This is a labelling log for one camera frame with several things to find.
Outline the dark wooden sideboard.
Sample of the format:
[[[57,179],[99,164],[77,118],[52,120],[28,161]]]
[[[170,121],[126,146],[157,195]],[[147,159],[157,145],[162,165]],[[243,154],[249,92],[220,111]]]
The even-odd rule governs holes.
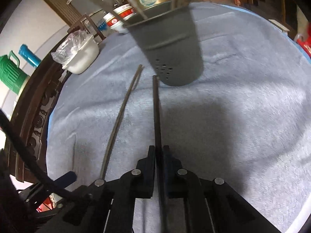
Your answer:
[[[65,72],[62,65],[54,62],[51,52],[60,46],[66,39],[67,35],[74,30],[86,30],[84,21],[88,20],[94,28],[96,34],[101,40],[105,37],[100,33],[94,21],[84,14],[76,23],[68,30],[67,34],[47,53],[40,65],[30,76],[30,79],[25,85],[20,97],[17,100],[16,106],[11,117],[11,124],[14,131],[20,136],[25,144],[27,151],[40,169],[45,173],[46,170],[46,149],[47,149],[47,128],[49,117],[54,110],[58,101],[60,92],[64,83],[70,77],[70,72]],[[6,138],[4,152],[6,154],[6,162],[9,173],[15,176],[19,182],[37,182],[36,177],[30,172],[26,163],[21,159],[12,144]]]

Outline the green thermos jug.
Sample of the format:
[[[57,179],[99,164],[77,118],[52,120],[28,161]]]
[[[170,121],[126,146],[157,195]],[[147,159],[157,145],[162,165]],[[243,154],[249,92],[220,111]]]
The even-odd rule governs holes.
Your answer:
[[[30,76],[19,68],[20,60],[10,51],[1,56],[1,81],[17,95],[23,90]]]

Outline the white bowl with plastic bag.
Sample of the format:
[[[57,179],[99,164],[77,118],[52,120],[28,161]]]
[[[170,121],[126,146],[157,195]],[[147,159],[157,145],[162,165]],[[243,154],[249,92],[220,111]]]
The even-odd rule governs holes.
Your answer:
[[[62,69],[73,74],[81,74],[88,69],[100,53],[100,48],[92,34],[84,30],[70,33],[65,41],[51,52],[52,59],[62,65]]]

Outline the dark grey utensil cup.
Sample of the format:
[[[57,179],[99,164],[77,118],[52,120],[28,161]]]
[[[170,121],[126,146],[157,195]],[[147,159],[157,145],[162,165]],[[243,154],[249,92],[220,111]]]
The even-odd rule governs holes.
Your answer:
[[[184,86],[198,79],[204,64],[189,6],[171,8],[171,2],[149,7],[147,18],[136,14],[126,28],[155,70],[169,86]]]

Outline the blue thermos bottle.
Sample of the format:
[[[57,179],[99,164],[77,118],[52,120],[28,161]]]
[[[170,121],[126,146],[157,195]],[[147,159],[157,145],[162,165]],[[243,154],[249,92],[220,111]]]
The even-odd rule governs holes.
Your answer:
[[[41,60],[25,44],[21,45],[18,53],[34,68],[37,68],[41,63]]]

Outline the white small stool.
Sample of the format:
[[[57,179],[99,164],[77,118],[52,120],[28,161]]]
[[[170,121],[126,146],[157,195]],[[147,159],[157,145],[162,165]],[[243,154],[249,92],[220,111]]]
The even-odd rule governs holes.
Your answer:
[[[286,26],[283,24],[279,23],[275,19],[268,19],[270,23],[272,23],[275,27],[277,27],[282,33],[288,36],[288,33],[290,32],[290,29],[288,29]]]

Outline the red plastic chair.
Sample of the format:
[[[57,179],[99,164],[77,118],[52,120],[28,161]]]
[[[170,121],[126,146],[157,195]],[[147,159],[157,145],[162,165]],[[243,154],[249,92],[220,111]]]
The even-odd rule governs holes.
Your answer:
[[[294,42],[298,44],[309,57],[311,56],[310,35],[304,39],[302,34],[297,34],[294,38]]]

